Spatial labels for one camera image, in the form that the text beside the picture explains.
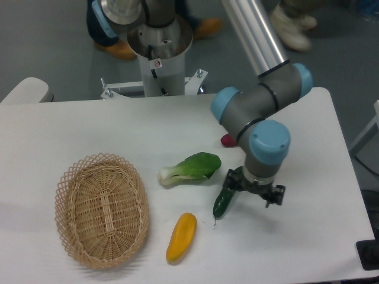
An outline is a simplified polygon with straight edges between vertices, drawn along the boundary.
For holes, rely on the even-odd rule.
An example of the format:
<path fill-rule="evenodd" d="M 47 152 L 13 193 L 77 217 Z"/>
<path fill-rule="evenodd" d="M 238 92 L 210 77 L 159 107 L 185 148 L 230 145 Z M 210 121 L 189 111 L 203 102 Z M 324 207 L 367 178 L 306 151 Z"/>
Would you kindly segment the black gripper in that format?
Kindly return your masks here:
<path fill-rule="evenodd" d="M 268 177 L 260 177 L 253 175 L 248 170 L 243 170 L 240 166 L 235 170 L 230 169 L 226 176 L 223 186 L 236 190 L 237 192 L 246 191 L 252 194 L 260 195 L 266 201 L 265 207 L 270 205 L 281 206 L 286 186 L 273 186 L 275 175 Z"/>

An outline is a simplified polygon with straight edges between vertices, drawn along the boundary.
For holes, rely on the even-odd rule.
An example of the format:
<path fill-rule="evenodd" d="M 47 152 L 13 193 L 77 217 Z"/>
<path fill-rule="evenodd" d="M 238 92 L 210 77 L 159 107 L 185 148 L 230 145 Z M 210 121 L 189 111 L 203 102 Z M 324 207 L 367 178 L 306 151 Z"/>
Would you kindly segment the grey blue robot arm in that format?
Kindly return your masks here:
<path fill-rule="evenodd" d="M 259 1 L 224 1 L 223 6 L 259 83 L 250 92 L 224 88 L 211 103 L 214 117 L 246 154 L 244 165 L 227 173 L 213 208 L 216 218 L 237 191 L 281 205 L 285 187 L 274 185 L 274 179 L 288 153 L 290 134 L 271 115 L 297 102 L 313 86 L 309 70 L 286 57 Z M 90 1 L 88 12 L 96 31 L 112 39 L 107 50 L 120 48 L 116 29 L 130 27 L 129 48 L 139 57 L 146 96 L 183 95 L 188 90 L 183 56 L 192 31 L 176 13 L 174 1 Z"/>

